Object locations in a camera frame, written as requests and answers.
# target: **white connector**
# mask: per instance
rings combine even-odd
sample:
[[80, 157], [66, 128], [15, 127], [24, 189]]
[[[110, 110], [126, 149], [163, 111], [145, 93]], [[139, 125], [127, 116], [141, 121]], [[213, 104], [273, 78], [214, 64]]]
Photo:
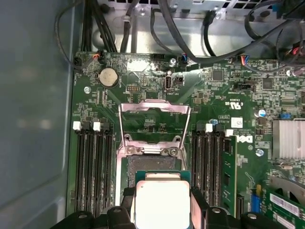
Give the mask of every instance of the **white connector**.
[[100, 122], [94, 122], [93, 123], [93, 130], [94, 131], [101, 131], [101, 123]]
[[226, 129], [225, 130], [225, 136], [230, 137], [230, 136], [233, 135], [233, 132], [234, 132], [234, 130], [232, 130], [232, 129]]
[[207, 133], [213, 132], [213, 124], [211, 124], [211, 123], [205, 124], [205, 131]]
[[73, 122], [73, 130], [81, 130], [81, 122], [80, 121], [74, 121]]

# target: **motherboard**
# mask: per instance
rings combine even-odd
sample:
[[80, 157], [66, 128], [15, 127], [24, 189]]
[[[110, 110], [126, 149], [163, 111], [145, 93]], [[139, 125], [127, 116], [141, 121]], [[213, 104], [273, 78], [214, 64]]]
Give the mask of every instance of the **motherboard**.
[[[86, 62], [94, 54], [76, 58]], [[98, 216], [119, 205], [140, 170], [190, 171], [191, 185], [210, 206], [237, 218], [269, 214], [272, 177], [305, 184], [305, 77], [289, 71], [260, 74], [234, 60], [202, 68], [183, 55], [104, 53], [75, 71], [71, 107], [67, 215]], [[296, 138], [298, 154], [289, 153]]]

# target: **black ram slot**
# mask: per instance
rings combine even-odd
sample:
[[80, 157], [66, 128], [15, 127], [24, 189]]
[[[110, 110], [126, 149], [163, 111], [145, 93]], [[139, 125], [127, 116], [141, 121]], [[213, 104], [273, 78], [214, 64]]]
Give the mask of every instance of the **black ram slot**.
[[193, 132], [192, 185], [200, 188], [210, 206], [220, 204], [223, 142], [223, 132]]
[[96, 132], [94, 136], [95, 145], [95, 161], [94, 161], [94, 208], [93, 214], [98, 217], [102, 212], [102, 160], [103, 160], [103, 131]]
[[84, 160], [84, 131], [77, 132], [77, 159], [76, 159], [76, 182], [75, 182], [75, 211], [81, 210], [82, 201], [82, 172], [83, 172], [83, 160]]
[[222, 132], [213, 133], [211, 141], [211, 186], [210, 186], [210, 206], [218, 206], [221, 197], [221, 164], [223, 152], [224, 134]]
[[200, 138], [200, 132], [199, 131], [193, 131], [192, 134], [192, 166], [191, 166], [191, 177], [192, 177], [192, 187], [197, 186], [197, 174], [196, 174], [196, 170], [197, 170], [197, 154], [199, 151], [198, 148], [198, 139]]
[[209, 147], [209, 136], [204, 132], [201, 141], [201, 192], [204, 198], [206, 198], [206, 191], [208, 185], [207, 182], [208, 163], [209, 163], [209, 156], [207, 153], [208, 147]]
[[210, 133], [209, 135], [209, 148], [208, 148], [208, 156], [209, 156], [209, 165], [208, 165], [208, 187], [207, 191], [209, 193], [207, 202], [210, 204], [210, 206], [214, 206], [214, 186], [216, 182], [215, 178], [215, 133]]
[[85, 146], [85, 202], [84, 210], [91, 211], [92, 203], [92, 180], [93, 180], [93, 149], [94, 147], [94, 135], [93, 131], [87, 131], [87, 144]]
[[112, 167], [112, 135], [105, 131], [105, 151], [104, 151], [104, 185], [103, 185], [103, 208], [110, 205], [111, 196], [111, 167]]

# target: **heatsink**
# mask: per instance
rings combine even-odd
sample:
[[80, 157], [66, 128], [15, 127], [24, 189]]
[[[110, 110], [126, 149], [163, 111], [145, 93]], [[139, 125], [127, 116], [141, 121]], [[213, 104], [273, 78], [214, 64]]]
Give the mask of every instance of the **heatsink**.
[[273, 126], [273, 159], [305, 159], [305, 120], [276, 120]]

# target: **usb port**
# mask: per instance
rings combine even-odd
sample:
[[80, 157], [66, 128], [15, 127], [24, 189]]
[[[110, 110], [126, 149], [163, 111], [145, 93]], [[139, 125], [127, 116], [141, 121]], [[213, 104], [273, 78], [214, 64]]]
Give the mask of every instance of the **usb port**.
[[170, 89], [172, 86], [172, 78], [168, 75], [165, 77], [165, 89]]

